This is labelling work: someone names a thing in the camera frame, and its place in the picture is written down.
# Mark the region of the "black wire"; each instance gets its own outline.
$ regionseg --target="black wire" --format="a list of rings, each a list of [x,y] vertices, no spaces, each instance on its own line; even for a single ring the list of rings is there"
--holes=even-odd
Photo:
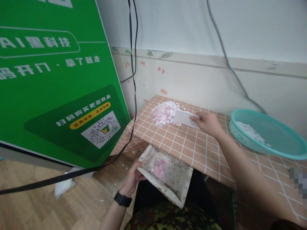
[[[130,47],[131,47],[131,50],[132,50],[132,23],[131,23],[130,0],[128,0],[128,4],[129,4],[129,24],[130,24]],[[134,4],[135,14],[136,14],[136,18],[137,18],[137,31],[136,31],[136,36],[135,36],[135,46],[136,46],[137,36],[138,36],[138,16],[137,16],[137,9],[136,9],[134,0],[133,0],[133,4]],[[136,85],[135,85],[135,80],[134,80],[135,72],[133,72],[133,56],[132,56],[132,53],[131,53],[130,56],[131,56],[131,69],[132,69],[132,76],[131,77],[133,77],[133,84],[134,84],[135,117],[134,117],[134,123],[133,123],[132,131],[131,131],[130,139],[129,139],[128,143],[126,143],[125,146],[121,149],[121,151],[118,153],[118,155],[108,164],[97,166],[97,167],[92,167],[92,168],[87,168],[87,169],[81,169],[79,171],[70,172],[68,174],[60,175],[60,176],[57,176],[57,177],[49,178],[49,179],[46,179],[46,180],[38,181],[38,182],[35,182],[35,183],[32,183],[32,184],[23,185],[23,186],[16,187],[16,188],[3,189],[3,190],[0,190],[0,195],[15,193],[15,192],[22,192],[22,191],[27,191],[27,190],[36,189],[36,188],[41,188],[41,187],[51,185],[51,184],[55,184],[55,183],[58,183],[58,182],[61,182],[61,181],[64,181],[64,180],[69,180],[69,179],[72,179],[74,177],[81,176],[81,175],[84,175],[84,174],[87,174],[87,173],[90,173],[90,172],[94,172],[94,171],[97,171],[99,169],[102,169],[102,168],[114,163],[122,155],[125,148],[127,147],[127,145],[132,140],[132,136],[133,136],[133,132],[134,132],[134,124],[135,124],[136,119],[137,119],[137,97],[136,97]]]
[[[217,26],[217,24],[216,24],[216,22],[215,22],[215,20],[214,20],[213,15],[212,15],[212,11],[211,11],[211,8],[210,8],[209,0],[207,0],[207,7],[208,7],[208,11],[209,11],[209,15],[210,15],[211,21],[212,21],[212,23],[213,23],[213,25],[214,25],[214,28],[215,28],[215,30],[216,30],[218,39],[220,40],[220,44],[221,44],[221,47],[222,47],[222,50],[223,50],[224,57],[225,57],[226,64],[227,64],[228,68],[231,70],[231,72],[232,72],[232,73],[234,74],[234,76],[236,77],[236,79],[237,79],[238,83],[240,84],[240,86],[241,86],[243,92],[245,93],[246,99],[248,99],[250,102],[252,102],[252,103],[253,103],[255,106],[257,106],[264,114],[267,115],[268,113],[264,110],[264,108],[262,108],[261,105],[259,105],[257,102],[255,102],[253,99],[251,99],[251,98],[249,97],[249,95],[247,94],[247,91],[246,91],[246,89],[244,88],[244,86],[243,86],[241,80],[239,79],[239,77],[237,76],[236,72],[235,72],[235,71],[233,70],[233,68],[231,67],[231,65],[230,65],[230,63],[229,63],[229,60],[228,60],[228,57],[227,57],[227,54],[226,54],[226,51],[225,51],[225,47],[224,47],[224,43],[223,43],[222,37],[221,37],[220,32],[219,32],[219,29],[218,29],[218,26]]]
[[[135,43],[134,43],[134,57],[135,57],[135,70],[133,72],[133,68],[132,68],[132,76],[128,77],[127,79],[123,80],[123,81],[120,81],[120,83],[122,82],[125,82],[126,80],[132,78],[136,71],[137,71],[137,37],[138,37],[138,14],[137,14],[137,8],[135,6],[135,1],[133,0],[133,5],[134,5],[134,10],[135,10],[135,17],[137,19],[137,31],[136,31],[136,34],[135,34]],[[129,13],[129,16],[130,16],[130,48],[131,48],[131,54],[130,56],[132,57],[132,36],[131,36],[131,31],[132,31],[132,27],[131,27],[131,13]]]

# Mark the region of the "white card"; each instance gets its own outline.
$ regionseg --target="white card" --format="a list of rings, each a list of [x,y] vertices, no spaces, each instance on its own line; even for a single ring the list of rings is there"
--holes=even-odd
[[[197,117],[199,119],[199,116],[195,114],[187,113],[181,110],[176,110],[174,120],[186,126],[199,129],[198,125],[194,121],[192,121],[190,117]]]

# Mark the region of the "watch strap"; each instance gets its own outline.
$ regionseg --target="watch strap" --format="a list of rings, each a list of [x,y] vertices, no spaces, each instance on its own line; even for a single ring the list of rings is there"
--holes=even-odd
[[[128,198],[118,192],[116,193],[114,200],[120,205],[124,207],[129,207],[132,201],[132,198]]]

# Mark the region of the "blue basket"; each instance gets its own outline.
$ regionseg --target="blue basket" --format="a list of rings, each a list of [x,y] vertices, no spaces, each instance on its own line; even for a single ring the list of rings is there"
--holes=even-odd
[[[293,160],[307,159],[307,142],[280,121],[252,110],[235,110],[230,117],[230,132],[246,147],[256,152]],[[250,125],[271,147],[250,137],[237,125],[237,121]]]

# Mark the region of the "pink checkered tablecloth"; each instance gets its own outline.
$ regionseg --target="pink checkered tablecloth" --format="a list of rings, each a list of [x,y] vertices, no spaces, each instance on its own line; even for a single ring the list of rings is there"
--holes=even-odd
[[[187,165],[203,172],[209,177],[221,182],[227,187],[235,190],[236,185],[231,174],[227,161],[219,147],[218,142],[201,130],[182,125],[176,126],[166,124],[159,128],[152,121],[151,110],[159,103],[174,101],[179,103],[180,108],[184,106],[191,113],[205,111],[216,114],[222,128],[245,152],[270,183],[282,194],[282,198],[287,200],[289,208],[293,210],[296,217],[307,224],[307,211],[303,205],[302,195],[298,190],[289,184],[288,168],[307,168],[307,161],[295,161],[279,156],[255,153],[253,150],[239,143],[229,130],[230,117],[221,113],[216,113],[204,108],[183,103],[167,97],[155,96],[137,114],[134,126],[132,141],[126,147],[125,152],[145,150],[151,144],[170,155],[180,159]],[[111,155],[120,152],[123,146],[129,141],[134,119],[127,125]]]

